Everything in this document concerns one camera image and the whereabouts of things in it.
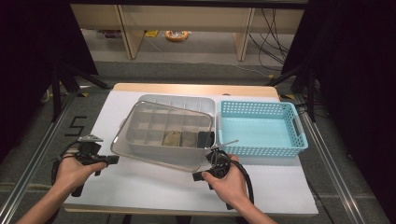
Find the blue plastic basket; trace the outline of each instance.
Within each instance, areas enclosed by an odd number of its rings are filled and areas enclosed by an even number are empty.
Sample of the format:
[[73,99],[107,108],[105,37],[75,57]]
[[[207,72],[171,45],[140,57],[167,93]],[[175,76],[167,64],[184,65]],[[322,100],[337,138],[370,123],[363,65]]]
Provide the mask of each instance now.
[[306,136],[291,103],[221,101],[219,141],[239,157],[295,157],[308,148]]

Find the gray floor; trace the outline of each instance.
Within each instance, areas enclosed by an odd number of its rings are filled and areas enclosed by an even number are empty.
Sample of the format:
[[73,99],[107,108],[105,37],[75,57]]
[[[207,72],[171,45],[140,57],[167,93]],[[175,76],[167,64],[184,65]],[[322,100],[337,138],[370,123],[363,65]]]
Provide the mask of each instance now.
[[[97,64],[100,78],[108,84],[134,81],[170,82],[172,79],[173,83],[236,85],[246,81],[250,85],[263,85],[268,82],[269,76],[278,76],[279,71],[264,68],[261,64],[275,69],[281,68],[280,63],[268,56],[261,54],[259,57],[259,51],[252,41],[248,43],[246,59],[238,62],[231,34],[191,32],[186,41],[174,43],[166,40],[163,32],[160,32],[155,38],[146,37],[136,59],[129,60],[121,39],[104,38],[102,34],[95,31],[84,30],[82,32]],[[259,35],[254,35],[254,38],[258,43],[262,42]],[[293,36],[280,35],[279,39],[282,45],[289,47]],[[268,46],[267,48],[277,57],[281,57],[278,50]],[[195,72],[193,77],[190,77],[192,70]],[[79,80],[79,83],[91,85],[84,80]],[[292,78],[279,84],[278,92],[282,95],[291,94],[291,83]],[[60,148],[73,140],[73,137],[64,136],[67,133],[76,132],[69,128],[73,117],[87,116],[80,121],[84,126],[82,135],[90,133],[107,94],[108,91],[92,88],[88,96],[77,97],[74,100],[11,223],[22,216],[50,187],[50,159],[59,152]],[[295,100],[286,97],[282,100],[295,103]],[[21,143],[10,151],[5,162],[0,166],[0,203],[6,201],[50,126],[51,109],[51,101],[43,104],[36,112],[29,128],[25,130],[25,137]],[[347,188],[358,203],[366,223],[389,223],[353,160],[346,156],[347,149],[332,123],[331,116],[327,114],[325,105],[317,105],[315,112],[316,125],[320,134]],[[314,217],[274,217],[274,219],[279,223],[331,223],[332,218],[335,223],[353,223],[318,153],[318,147],[315,146],[312,135],[308,136],[308,144],[309,149],[302,152],[299,157],[307,181],[313,187],[313,192],[317,192],[321,199],[317,195],[314,196],[318,202],[319,214]],[[121,221],[122,215],[67,213],[61,210],[55,223],[121,223]]]

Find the basket handle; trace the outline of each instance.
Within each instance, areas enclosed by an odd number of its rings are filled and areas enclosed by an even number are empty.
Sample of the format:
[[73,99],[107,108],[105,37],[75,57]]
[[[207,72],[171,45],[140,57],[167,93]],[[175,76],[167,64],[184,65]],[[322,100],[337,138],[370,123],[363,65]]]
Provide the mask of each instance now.
[[304,132],[303,125],[301,124],[300,118],[298,116],[294,116],[292,123],[294,126],[294,130],[297,133],[297,136],[300,136],[300,134]]

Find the metal rail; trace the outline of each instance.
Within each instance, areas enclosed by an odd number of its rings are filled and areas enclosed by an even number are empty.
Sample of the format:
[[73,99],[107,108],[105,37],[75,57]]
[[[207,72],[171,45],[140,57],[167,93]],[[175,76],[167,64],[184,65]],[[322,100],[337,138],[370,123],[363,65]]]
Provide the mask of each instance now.
[[[304,100],[300,95],[296,95],[296,100],[298,104],[302,104]],[[361,210],[358,207],[352,193],[350,192],[347,183],[344,181],[337,165],[332,159],[332,154],[327,148],[319,130],[317,124],[312,122],[306,113],[302,114],[303,120],[308,127],[308,131],[311,133],[315,145],[317,146],[320,157],[322,158],[324,165],[329,173],[332,183],[337,190],[337,193],[343,203],[346,213],[351,220],[351,223],[363,224],[366,223],[364,217],[361,214]]]
[[9,221],[12,219],[27,188],[29,187],[29,183],[32,181],[39,165],[41,164],[45,155],[47,154],[50,144],[52,143],[55,137],[55,134],[57,133],[59,127],[62,125],[67,109],[72,104],[73,100],[76,99],[76,96],[77,94],[75,92],[68,93],[68,95],[64,100],[63,112],[49,126],[49,129],[44,135],[44,138],[41,140],[40,145],[35,150],[35,154],[33,155],[32,159],[30,159],[19,181],[17,182],[14,189],[9,194],[6,202],[2,205],[0,211],[0,220],[2,224],[8,224]]

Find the printed number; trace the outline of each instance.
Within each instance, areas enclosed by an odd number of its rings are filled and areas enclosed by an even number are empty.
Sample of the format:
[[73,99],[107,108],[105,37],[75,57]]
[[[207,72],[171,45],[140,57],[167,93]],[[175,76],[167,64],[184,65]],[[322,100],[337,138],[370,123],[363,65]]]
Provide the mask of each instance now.
[[79,129],[78,133],[67,133],[64,136],[81,136],[82,130],[84,130],[85,126],[83,125],[75,125],[77,119],[85,119],[87,116],[74,116],[72,123],[69,128],[77,128]]

